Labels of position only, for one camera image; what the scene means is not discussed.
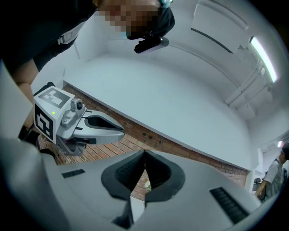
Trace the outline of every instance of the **wooden floor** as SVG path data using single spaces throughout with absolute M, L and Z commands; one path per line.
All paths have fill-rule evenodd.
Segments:
M 55 144 L 48 142 L 42 136 L 39 136 L 38 143 L 39 143 L 40 149 L 48 148 L 55 153 L 55 156 L 56 156 L 55 161 L 57 165 L 90 162 L 90 161 L 95 161 L 99 159 L 110 158 L 115 155 L 122 155 L 127 152 L 141 150 L 141 149 L 154 150 L 154 148 L 150 147 L 149 145 L 127 134 L 119 142 L 108 143 L 105 145 L 97 145 L 97 146 L 87 145 L 83 155 L 80 157 L 64 155 L 55 146 Z M 145 171 L 131 195 L 138 199 L 144 200 L 145 194 L 148 192 L 148 190 L 145 188 L 146 181 L 148 181 L 148 175 Z

